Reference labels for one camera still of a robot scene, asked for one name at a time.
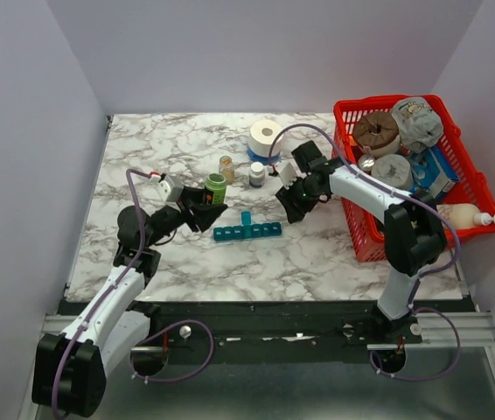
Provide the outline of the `teal weekly pill organizer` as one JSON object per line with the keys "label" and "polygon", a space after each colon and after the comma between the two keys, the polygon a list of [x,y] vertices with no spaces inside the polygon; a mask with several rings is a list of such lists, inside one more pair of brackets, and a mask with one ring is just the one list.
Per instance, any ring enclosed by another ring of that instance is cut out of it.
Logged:
{"label": "teal weekly pill organizer", "polygon": [[277,221],[255,223],[249,211],[241,212],[240,224],[236,226],[215,227],[213,240],[215,242],[251,241],[261,238],[282,236],[282,225]]}

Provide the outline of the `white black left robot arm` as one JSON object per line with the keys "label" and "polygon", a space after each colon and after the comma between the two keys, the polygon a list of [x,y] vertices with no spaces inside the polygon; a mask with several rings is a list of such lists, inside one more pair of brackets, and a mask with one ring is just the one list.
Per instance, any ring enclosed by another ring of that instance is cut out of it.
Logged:
{"label": "white black left robot arm", "polygon": [[55,415],[90,417],[104,395],[113,368],[138,341],[155,344],[160,322],[132,305],[156,274],[161,258],[155,245],[183,225],[205,232],[227,210],[206,204],[202,189],[181,187],[153,214],[138,203],[117,216],[118,248],[107,280],[85,309],[58,334],[37,345],[31,388],[34,403]]}

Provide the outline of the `green pill bottle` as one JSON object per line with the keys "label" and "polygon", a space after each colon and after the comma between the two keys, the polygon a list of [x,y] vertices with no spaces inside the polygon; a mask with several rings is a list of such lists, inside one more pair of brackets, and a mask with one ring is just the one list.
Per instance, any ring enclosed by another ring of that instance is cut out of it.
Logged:
{"label": "green pill bottle", "polygon": [[221,173],[211,173],[205,180],[204,190],[206,204],[223,204],[226,197],[227,179]]}

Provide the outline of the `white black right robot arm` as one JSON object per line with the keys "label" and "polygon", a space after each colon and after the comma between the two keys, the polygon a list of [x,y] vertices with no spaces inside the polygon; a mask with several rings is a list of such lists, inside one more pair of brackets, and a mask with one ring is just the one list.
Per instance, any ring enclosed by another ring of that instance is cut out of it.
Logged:
{"label": "white black right robot arm", "polygon": [[410,315],[419,275],[447,247],[434,200],[426,193],[413,195],[382,183],[341,157],[327,159],[312,141],[295,148],[292,157],[303,176],[285,165],[280,171],[282,187],[275,194],[288,223],[302,221],[321,198],[337,196],[383,225],[384,254],[391,269],[369,325],[376,340],[392,341],[401,333],[401,320]]}

